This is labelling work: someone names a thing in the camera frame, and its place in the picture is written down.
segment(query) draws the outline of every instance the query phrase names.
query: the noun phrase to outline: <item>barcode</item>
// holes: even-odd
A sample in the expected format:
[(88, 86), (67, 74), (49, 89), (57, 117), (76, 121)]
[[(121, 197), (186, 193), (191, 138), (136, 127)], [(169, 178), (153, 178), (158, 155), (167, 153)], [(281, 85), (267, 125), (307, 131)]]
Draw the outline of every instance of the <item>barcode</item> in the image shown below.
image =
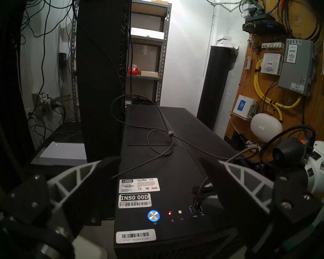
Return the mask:
[(149, 236), (149, 232), (122, 234), (123, 239), (138, 238), (138, 237), (148, 237), (148, 236)]
[(150, 201), (143, 201), (143, 202), (120, 202), (120, 206), (141, 206), (141, 205), (150, 205)]

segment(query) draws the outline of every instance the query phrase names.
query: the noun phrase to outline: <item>gray device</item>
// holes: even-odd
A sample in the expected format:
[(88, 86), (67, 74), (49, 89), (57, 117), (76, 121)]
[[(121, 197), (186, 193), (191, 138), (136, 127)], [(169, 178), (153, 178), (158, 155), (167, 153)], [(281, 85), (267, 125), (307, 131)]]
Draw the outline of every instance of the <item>gray device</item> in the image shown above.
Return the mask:
[(310, 96), (316, 54), (317, 47), (312, 41), (287, 39), (278, 86)]

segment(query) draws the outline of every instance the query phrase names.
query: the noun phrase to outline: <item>barcode label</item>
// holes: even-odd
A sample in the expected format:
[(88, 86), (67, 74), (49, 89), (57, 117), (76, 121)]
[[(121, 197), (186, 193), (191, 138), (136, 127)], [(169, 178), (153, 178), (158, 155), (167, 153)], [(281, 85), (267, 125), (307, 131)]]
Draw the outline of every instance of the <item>barcode label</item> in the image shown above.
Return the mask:
[(116, 243), (135, 243), (156, 240), (154, 229), (118, 231), (116, 233)]
[(128, 238), (138, 238), (138, 237), (148, 237), (149, 232), (143, 232), (143, 233), (131, 233), (131, 234), (122, 234), (123, 239), (128, 239)]
[(150, 205), (151, 206), (151, 201), (143, 201), (143, 202), (120, 202), (119, 203), (119, 207), (122, 207), (122, 206), (141, 206), (141, 205)]
[(119, 209), (151, 207), (150, 193), (120, 194), (118, 200)]

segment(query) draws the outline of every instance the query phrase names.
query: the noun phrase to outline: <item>white device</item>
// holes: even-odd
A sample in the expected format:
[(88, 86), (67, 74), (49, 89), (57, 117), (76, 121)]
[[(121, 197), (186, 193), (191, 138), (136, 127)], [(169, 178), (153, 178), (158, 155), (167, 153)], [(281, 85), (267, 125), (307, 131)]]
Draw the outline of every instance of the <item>white device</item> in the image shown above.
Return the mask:
[(255, 109), (256, 105), (256, 99), (239, 95), (235, 108), (233, 110), (233, 114), (244, 120), (250, 120), (252, 119), (252, 112)]
[(264, 54), (261, 73), (280, 75), (283, 63), (282, 54)]
[(317, 196), (324, 193), (324, 142), (315, 141), (313, 148), (305, 169), (308, 176), (307, 190)]
[(269, 142), (282, 132), (282, 124), (278, 119), (265, 113), (256, 114), (251, 121), (252, 133), (263, 142)]
[(265, 42), (261, 45), (262, 49), (273, 48), (273, 49), (284, 49), (284, 43), (282, 42)]

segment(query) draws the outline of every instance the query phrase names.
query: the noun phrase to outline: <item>usb port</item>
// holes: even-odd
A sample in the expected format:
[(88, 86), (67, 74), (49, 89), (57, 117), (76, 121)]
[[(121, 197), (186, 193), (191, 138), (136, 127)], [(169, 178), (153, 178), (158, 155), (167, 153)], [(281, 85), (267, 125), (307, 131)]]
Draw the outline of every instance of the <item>usb port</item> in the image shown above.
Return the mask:
[(195, 211), (193, 211), (192, 206), (189, 206), (188, 208), (190, 209), (191, 214), (195, 214)]

